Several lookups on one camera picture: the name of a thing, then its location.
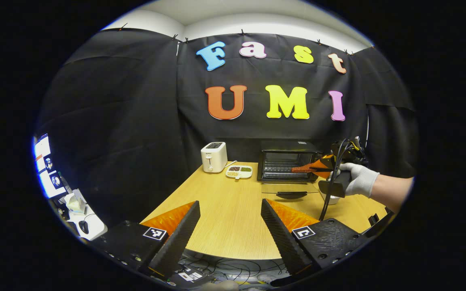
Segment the computer mouse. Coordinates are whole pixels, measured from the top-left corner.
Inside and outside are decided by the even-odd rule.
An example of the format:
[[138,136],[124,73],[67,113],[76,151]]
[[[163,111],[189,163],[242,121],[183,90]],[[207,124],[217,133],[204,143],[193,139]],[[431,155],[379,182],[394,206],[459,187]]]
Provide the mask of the computer mouse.
[[87,222],[86,221],[79,221],[78,222],[78,226],[80,226],[80,230],[85,233],[85,234],[88,234],[89,233],[89,226],[87,226]]

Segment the blue letter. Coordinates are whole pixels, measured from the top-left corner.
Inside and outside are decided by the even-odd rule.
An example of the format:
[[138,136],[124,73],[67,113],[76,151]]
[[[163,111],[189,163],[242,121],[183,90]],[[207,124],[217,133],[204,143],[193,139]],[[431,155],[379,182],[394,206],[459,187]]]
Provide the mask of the blue letter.
[[224,65],[226,61],[223,59],[219,59],[218,57],[225,57],[226,53],[222,50],[223,47],[225,47],[226,44],[224,44],[222,41],[217,41],[215,44],[211,44],[209,46],[206,46],[205,48],[202,48],[199,50],[196,55],[200,55],[208,64],[208,67],[206,68],[208,71],[215,70],[216,68]]

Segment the yellow letter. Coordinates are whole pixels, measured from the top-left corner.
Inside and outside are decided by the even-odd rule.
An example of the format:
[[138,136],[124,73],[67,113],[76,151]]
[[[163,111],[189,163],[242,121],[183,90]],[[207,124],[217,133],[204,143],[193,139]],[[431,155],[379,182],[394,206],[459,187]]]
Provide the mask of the yellow letter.
[[307,102],[305,101],[307,89],[303,87],[294,87],[290,93],[290,97],[287,97],[287,94],[283,92],[283,89],[279,85],[268,85],[266,86],[266,90],[269,91],[270,98],[269,112],[267,112],[268,118],[282,117],[282,114],[278,110],[279,105],[287,118],[294,107],[292,117],[296,119],[309,119]]
[[310,50],[310,48],[307,48],[306,46],[295,46],[294,52],[296,53],[294,57],[300,63],[312,64],[312,62],[314,61],[314,57],[310,55],[312,51]]

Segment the white toaster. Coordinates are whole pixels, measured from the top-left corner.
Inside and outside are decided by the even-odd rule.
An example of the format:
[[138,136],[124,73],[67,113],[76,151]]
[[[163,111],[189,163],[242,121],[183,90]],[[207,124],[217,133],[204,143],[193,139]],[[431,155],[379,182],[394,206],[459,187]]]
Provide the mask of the white toaster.
[[228,162],[225,142],[211,142],[201,150],[202,169],[207,173],[220,173]]

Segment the white wall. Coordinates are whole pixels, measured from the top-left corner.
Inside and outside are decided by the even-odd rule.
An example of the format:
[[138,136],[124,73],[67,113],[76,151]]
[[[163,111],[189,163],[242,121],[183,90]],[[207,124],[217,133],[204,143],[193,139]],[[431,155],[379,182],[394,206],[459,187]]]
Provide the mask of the white wall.
[[347,49],[348,52],[357,52],[368,48],[368,45],[322,24],[290,16],[265,13],[226,15],[203,20],[187,26],[184,35],[188,39],[194,39],[210,35],[240,33],[241,29],[245,33],[288,35],[312,41],[320,39],[322,44],[340,50]]
[[134,10],[124,14],[113,23],[104,27],[103,30],[120,28],[126,23],[127,25],[125,27],[127,28],[141,28],[143,30],[154,31],[169,36],[179,34],[177,38],[179,40],[184,40],[184,37],[181,38],[184,31],[183,24],[163,14],[145,10]]
[[361,42],[333,28],[300,18],[274,15],[266,13],[244,13],[236,15],[224,15],[207,20],[202,20],[184,26],[166,15],[152,11],[135,10],[106,26],[108,28],[125,27],[141,28],[155,31],[168,36],[178,34],[177,39],[185,40],[200,37],[240,33],[269,33],[288,35],[312,41],[321,40],[322,44],[333,46],[340,50],[358,52],[371,46],[369,42]]

